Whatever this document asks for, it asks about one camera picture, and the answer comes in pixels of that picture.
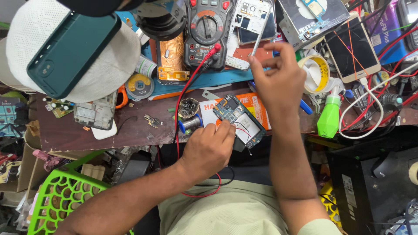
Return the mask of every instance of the spray bottle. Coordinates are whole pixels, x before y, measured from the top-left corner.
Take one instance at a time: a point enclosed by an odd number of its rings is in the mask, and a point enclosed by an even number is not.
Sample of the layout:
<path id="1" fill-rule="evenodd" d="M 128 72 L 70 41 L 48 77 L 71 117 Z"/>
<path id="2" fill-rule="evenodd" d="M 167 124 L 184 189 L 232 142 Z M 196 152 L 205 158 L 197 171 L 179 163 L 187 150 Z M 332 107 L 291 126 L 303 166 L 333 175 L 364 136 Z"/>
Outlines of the spray bottle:
<path id="1" fill-rule="evenodd" d="M 339 93 L 344 90 L 344 84 L 341 79 L 330 77 L 325 90 L 331 90 L 331 94 L 326 98 L 324 110 L 317 122 L 318 135 L 333 138 L 338 131 L 339 107 L 341 105 Z"/>

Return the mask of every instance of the workbench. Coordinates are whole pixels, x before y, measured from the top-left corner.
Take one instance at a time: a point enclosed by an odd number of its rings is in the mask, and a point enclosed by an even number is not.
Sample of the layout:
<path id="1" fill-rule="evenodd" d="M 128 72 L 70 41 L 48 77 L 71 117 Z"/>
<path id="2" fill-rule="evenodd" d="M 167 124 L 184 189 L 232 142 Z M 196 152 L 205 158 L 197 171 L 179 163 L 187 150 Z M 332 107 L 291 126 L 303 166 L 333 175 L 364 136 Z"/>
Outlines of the workbench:
<path id="1" fill-rule="evenodd" d="M 233 83 L 229 87 L 224 87 L 219 90 L 211 91 L 218 97 L 223 97 L 228 93 L 235 95 L 250 93 L 247 82 Z M 192 97 L 197 101 L 207 100 L 202 96 L 203 90 L 196 89 L 185 95 L 185 98 Z M 118 135 L 97 140 L 94 138 L 91 130 L 86 131 L 83 125 L 74 122 L 73 114 L 70 113 L 62 118 L 55 118 L 53 113 L 48 112 L 45 108 L 45 102 L 42 98 L 44 94 L 37 95 L 38 118 L 41 130 L 41 145 L 43 151 L 78 151 L 90 149 L 104 149 L 104 148 L 120 148 L 125 146 L 143 146 L 155 144 L 172 143 L 174 138 L 174 120 L 172 119 L 174 113 L 168 112 L 168 108 L 176 106 L 177 97 L 167 98 L 163 100 L 148 101 L 147 99 L 133 103 L 133 107 L 126 105 L 123 108 L 116 110 L 115 122 L 117 127 L 121 123 L 132 116 L 137 116 L 138 120 L 129 119 L 121 128 Z M 307 95 L 303 95 L 304 101 L 311 106 L 312 102 Z M 342 110 L 349 104 L 343 102 Z M 163 122 L 158 128 L 148 125 L 148 121 L 144 119 L 144 115 L 148 114 L 153 118 L 158 118 Z M 378 120 L 379 112 L 373 116 L 370 124 L 373 125 Z M 299 118 L 301 125 L 301 133 L 316 132 L 316 122 L 319 119 L 319 114 L 313 113 L 307 115 L 302 109 L 299 109 Z M 346 123 L 351 123 L 357 118 L 358 114 L 354 109 L 350 109 L 344 117 Z M 418 123 L 418 110 L 412 109 L 410 106 L 404 107 L 400 112 L 400 125 L 411 125 Z M 181 142 L 186 142 L 190 137 L 180 133 L 179 138 Z"/>

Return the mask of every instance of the mouse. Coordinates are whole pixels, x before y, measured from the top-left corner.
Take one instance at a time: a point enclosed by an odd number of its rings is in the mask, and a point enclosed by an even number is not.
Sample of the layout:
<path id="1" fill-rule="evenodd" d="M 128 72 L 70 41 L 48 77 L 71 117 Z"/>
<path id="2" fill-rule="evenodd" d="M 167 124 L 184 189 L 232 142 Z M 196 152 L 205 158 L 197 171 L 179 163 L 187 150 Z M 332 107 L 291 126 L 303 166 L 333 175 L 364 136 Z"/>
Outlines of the mouse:
<path id="1" fill-rule="evenodd" d="M 387 156 L 379 158 L 372 166 L 373 175 L 380 179 L 388 177 L 396 171 L 398 156 L 396 152 L 390 152 Z"/>

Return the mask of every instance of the multimeter button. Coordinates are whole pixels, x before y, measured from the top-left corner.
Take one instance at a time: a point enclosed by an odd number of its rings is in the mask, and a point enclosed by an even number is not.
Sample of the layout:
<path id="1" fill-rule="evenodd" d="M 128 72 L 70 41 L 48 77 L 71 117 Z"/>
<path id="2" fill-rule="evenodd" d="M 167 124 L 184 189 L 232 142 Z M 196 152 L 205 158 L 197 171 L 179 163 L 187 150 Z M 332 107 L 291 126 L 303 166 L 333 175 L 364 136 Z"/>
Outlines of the multimeter button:
<path id="1" fill-rule="evenodd" d="M 222 4 L 222 7 L 223 7 L 224 10 L 226 10 L 228 8 L 228 6 L 229 6 L 229 1 L 228 2 L 224 2 Z"/>

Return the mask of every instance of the shirt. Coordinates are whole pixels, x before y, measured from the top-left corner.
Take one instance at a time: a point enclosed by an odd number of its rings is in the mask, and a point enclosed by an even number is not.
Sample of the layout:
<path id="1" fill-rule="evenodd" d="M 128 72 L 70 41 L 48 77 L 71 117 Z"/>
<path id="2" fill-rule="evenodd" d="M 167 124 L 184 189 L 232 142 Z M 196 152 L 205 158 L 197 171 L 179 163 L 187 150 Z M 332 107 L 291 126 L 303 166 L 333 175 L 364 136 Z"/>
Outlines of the shirt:
<path id="1" fill-rule="evenodd" d="M 208 179 L 205 184 L 217 184 Z M 188 194 L 205 195 L 214 187 L 193 187 Z M 158 205 L 162 235 L 288 235 L 272 186 L 234 180 L 214 195 L 182 194 Z M 327 219 L 304 225 L 298 235 L 341 235 Z"/>

